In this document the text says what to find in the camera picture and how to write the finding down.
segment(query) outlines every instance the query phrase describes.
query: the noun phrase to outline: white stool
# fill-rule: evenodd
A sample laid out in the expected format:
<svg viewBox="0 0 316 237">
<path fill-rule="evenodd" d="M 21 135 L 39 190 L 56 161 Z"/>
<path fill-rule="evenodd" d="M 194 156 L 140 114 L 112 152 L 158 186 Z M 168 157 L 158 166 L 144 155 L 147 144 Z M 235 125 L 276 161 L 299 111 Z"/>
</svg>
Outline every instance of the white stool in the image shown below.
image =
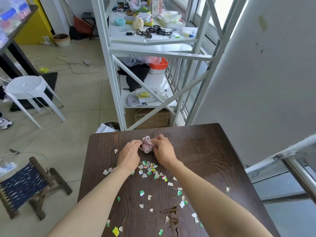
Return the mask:
<svg viewBox="0 0 316 237">
<path fill-rule="evenodd" d="M 61 99 L 56 95 L 56 93 L 50 88 L 47 82 L 41 76 L 34 75 L 26 75 L 14 78 L 5 88 L 5 93 L 10 96 L 10 98 L 16 103 L 16 105 L 25 112 L 25 114 L 30 117 L 30 119 L 39 127 L 41 126 L 37 123 L 37 121 L 30 115 L 30 113 L 22 106 L 22 104 L 18 101 L 18 99 L 27 99 L 30 104 L 40 112 L 40 107 L 33 100 L 34 97 L 41 97 L 55 112 L 56 114 L 63 120 L 66 121 L 65 117 L 58 110 L 58 108 L 54 105 L 54 103 L 48 98 L 48 96 L 44 93 L 46 87 L 49 91 L 56 96 L 56 98 L 60 101 L 60 103 L 65 106 Z"/>
</svg>

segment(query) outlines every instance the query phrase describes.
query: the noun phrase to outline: plastic storage box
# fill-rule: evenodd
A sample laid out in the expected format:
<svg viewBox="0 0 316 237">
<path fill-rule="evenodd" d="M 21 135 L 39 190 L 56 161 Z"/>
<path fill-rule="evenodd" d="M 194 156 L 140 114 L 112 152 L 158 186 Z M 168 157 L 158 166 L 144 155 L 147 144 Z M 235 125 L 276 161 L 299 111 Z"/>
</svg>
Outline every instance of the plastic storage box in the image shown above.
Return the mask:
<svg viewBox="0 0 316 237">
<path fill-rule="evenodd" d="M 150 66 L 149 72 L 151 74 L 163 74 L 168 67 L 168 62 L 166 59 L 162 58 L 161 63 L 159 64 L 150 63 L 149 66 Z"/>
</svg>

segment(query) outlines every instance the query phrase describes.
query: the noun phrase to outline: black mat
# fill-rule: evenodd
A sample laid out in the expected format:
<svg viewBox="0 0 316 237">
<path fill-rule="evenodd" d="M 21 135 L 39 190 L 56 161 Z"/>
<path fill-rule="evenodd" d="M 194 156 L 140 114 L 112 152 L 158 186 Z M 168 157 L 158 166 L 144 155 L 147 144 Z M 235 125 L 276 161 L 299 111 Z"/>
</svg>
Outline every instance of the black mat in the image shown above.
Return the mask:
<svg viewBox="0 0 316 237">
<path fill-rule="evenodd" d="M 53 91 L 55 90 L 55 85 L 56 85 L 56 81 L 57 81 L 57 75 L 58 72 L 51 72 L 51 73 L 47 73 L 42 75 L 42 77 L 44 78 L 44 80 L 47 82 L 47 84 L 53 89 Z M 49 97 L 49 99 L 53 99 L 53 94 L 50 93 L 50 91 L 46 88 L 46 90 L 44 91 L 44 93 Z M 38 100 L 41 102 L 39 103 L 36 99 L 33 99 L 39 107 L 42 107 L 42 104 L 45 106 L 48 106 L 48 104 L 42 99 L 42 98 L 38 98 Z M 28 100 L 19 100 L 19 102 L 24 106 L 25 109 L 31 109 L 34 108 L 29 102 Z M 20 108 L 13 103 L 11 108 L 10 108 L 11 112 L 14 111 L 20 111 Z"/>
</svg>

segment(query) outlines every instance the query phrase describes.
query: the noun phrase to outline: shoe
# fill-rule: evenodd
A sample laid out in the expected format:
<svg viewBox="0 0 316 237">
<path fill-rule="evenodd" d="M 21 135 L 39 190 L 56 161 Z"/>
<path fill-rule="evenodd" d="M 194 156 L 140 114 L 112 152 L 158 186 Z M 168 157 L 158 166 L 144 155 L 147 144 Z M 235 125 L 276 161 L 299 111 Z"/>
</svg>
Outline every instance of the shoe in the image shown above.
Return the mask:
<svg viewBox="0 0 316 237">
<path fill-rule="evenodd" d="M 12 126 L 13 122 L 4 118 L 0 118 L 0 130 L 5 130 Z"/>
</svg>

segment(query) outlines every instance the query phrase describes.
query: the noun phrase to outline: shelf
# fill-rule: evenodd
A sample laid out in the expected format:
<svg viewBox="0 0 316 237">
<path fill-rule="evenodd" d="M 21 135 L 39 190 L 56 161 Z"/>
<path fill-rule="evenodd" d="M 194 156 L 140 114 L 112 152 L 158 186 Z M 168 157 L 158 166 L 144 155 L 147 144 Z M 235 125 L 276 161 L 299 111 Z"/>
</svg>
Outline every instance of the shelf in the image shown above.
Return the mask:
<svg viewBox="0 0 316 237">
<path fill-rule="evenodd" d="M 144 39 L 146 39 L 144 36 L 127 36 L 126 31 L 122 31 L 121 26 L 117 26 L 114 23 L 114 19 L 117 17 L 122 17 L 124 18 L 126 16 L 125 13 L 117 13 L 117 12 L 111 12 L 110 18 L 109 18 L 109 24 L 110 24 L 110 37 L 115 37 L 115 38 L 121 38 L 125 39 L 127 41 L 140 41 L 143 42 Z M 165 29 L 166 31 L 170 31 L 172 28 L 164 28 L 162 24 L 158 20 L 154 20 L 154 25 L 159 25 L 161 28 Z M 131 32 L 134 32 L 134 27 L 132 24 L 125 24 L 124 27 L 130 27 L 132 28 Z M 145 31 L 149 26 L 144 26 L 142 31 Z M 156 34 L 152 34 L 151 40 L 158 40 L 158 39 L 169 39 L 169 36 L 160 36 Z M 125 48 L 125 47 L 137 47 L 137 45 L 129 45 L 129 44 L 118 44 L 118 43 L 111 43 L 112 47 L 120 47 L 120 48 Z M 142 50 L 151 50 L 151 51 L 191 51 L 192 46 L 189 44 L 184 44 L 184 43 L 178 43 L 178 44 L 166 44 L 166 45 L 153 45 L 153 46 L 141 46 L 140 47 Z M 121 57 L 121 56 L 126 56 L 124 54 L 115 54 L 116 57 Z"/>
<path fill-rule="evenodd" d="M 130 107 L 126 104 L 127 96 L 131 93 L 128 90 L 123 90 L 123 88 L 129 88 L 127 82 L 126 82 L 126 75 L 119 75 L 119 83 L 121 88 L 121 100 L 123 108 L 156 108 L 157 106 L 160 106 L 159 101 L 151 101 L 147 102 L 147 105 L 144 106 L 133 106 Z M 165 74 L 148 74 L 144 83 L 151 88 L 161 88 L 161 89 L 167 89 L 167 95 L 168 97 L 173 96 L 173 92 L 171 90 L 171 87 L 169 86 L 169 83 L 167 81 L 167 78 Z M 169 107 L 176 107 L 177 102 L 173 101 L 168 106 Z"/>
</svg>

